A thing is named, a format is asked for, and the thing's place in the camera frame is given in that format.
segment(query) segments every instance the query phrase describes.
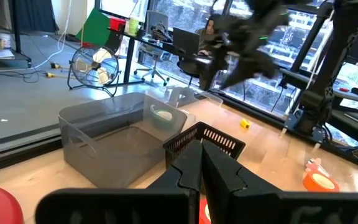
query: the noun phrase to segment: clear plastic bin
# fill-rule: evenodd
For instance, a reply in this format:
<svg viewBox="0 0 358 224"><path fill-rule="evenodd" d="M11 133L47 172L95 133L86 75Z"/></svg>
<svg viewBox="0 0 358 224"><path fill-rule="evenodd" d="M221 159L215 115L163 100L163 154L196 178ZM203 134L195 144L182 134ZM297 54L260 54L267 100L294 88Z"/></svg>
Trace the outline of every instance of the clear plastic bin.
<svg viewBox="0 0 358 224"><path fill-rule="evenodd" d="M164 159L162 144L187 115L143 93L59 112L65 161L95 186L124 188Z"/></svg>
<svg viewBox="0 0 358 224"><path fill-rule="evenodd" d="M168 86L148 89L145 92L172 107L178 108L188 115L185 128L191 127L198 121L212 125L219 117L223 100L205 91L191 86Z"/></svg>

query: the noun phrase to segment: wooden table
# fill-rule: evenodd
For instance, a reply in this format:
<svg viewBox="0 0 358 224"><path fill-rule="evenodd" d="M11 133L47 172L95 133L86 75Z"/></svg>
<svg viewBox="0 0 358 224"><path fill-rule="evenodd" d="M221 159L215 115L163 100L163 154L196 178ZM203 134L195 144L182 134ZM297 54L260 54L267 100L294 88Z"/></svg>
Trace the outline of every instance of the wooden table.
<svg viewBox="0 0 358 224"><path fill-rule="evenodd" d="M358 166L324 150L310 146L291 136L279 137L279 129L262 123L232 108L220 110L204 103L185 108L198 118L213 113L215 128L234 136L247 145L238 161L259 177L282 190L305 191L302 184L305 162L312 157L322 159L323 167L339 184L341 192L358 192ZM250 129L240 126L242 118L251 121ZM150 170L131 184L144 188L165 171L165 163ZM54 151L0 170L0 187L21 204L25 224L34 223L34 211L39 200L51 191L67 187L94 187L63 160L63 151Z"/></svg>

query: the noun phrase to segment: orange tape roll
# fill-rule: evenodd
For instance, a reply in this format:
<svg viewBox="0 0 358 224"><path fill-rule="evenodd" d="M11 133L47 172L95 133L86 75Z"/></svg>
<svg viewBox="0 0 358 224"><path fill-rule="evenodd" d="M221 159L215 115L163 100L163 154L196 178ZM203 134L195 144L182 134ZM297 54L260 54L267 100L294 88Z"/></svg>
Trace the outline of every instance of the orange tape roll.
<svg viewBox="0 0 358 224"><path fill-rule="evenodd" d="M208 204L206 199L202 199L200 202L199 224L211 224L211 217L209 216Z"/></svg>
<svg viewBox="0 0 358 224"><path fill-rule="evenodd" d="M303 185L311 192L339 192L338 184L317 170L306 173Z"/></svg>

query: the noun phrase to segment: black plastic basket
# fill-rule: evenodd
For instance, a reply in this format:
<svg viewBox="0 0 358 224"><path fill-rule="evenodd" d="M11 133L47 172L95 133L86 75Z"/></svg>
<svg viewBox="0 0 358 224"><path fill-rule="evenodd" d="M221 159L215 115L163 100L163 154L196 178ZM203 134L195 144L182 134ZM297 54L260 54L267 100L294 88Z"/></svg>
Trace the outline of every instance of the black plastic basket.
<svg viewBox="0 0 358 224"><path fill-rule="evenodd" d="M207 140L214 143L227 155L237 159L246 144L224 132L209 126L206 123L198 122L186 131L177 134L169 139L164 145L165 165L169 167L179 155L188 148L192 140Z"/></svg>

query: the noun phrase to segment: electric fan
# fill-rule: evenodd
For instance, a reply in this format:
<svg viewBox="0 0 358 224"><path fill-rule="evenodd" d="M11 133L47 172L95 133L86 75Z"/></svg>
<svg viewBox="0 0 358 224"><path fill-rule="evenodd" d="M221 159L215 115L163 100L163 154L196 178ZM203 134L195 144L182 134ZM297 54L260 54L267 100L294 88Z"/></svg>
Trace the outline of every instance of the electric fan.
<svg viewBox="0 0 358 224"><path fill-rule="evenodd" d="M76 87L86 86L105 91L113 97L117 92L118 76L120 74L118 58L107 47L80 47L70 61L69 77L73 72L74 77L82 84ZM107 87L117 80L116 89L111 93Z"/></svg>

